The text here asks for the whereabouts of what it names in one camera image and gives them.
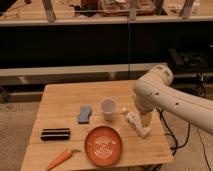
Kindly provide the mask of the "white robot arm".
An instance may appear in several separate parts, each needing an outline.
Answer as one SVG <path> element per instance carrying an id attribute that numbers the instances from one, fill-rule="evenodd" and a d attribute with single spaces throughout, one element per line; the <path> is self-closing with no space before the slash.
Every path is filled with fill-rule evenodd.
<path id="1" fill-rule="evenodd" d="M 213 100 L 190 95 L 170 85 L 173 73 L 166 65 L 155 65 L 135 81 L 134 101 L 146 114 L 160 107 L 213 135 Z"/>

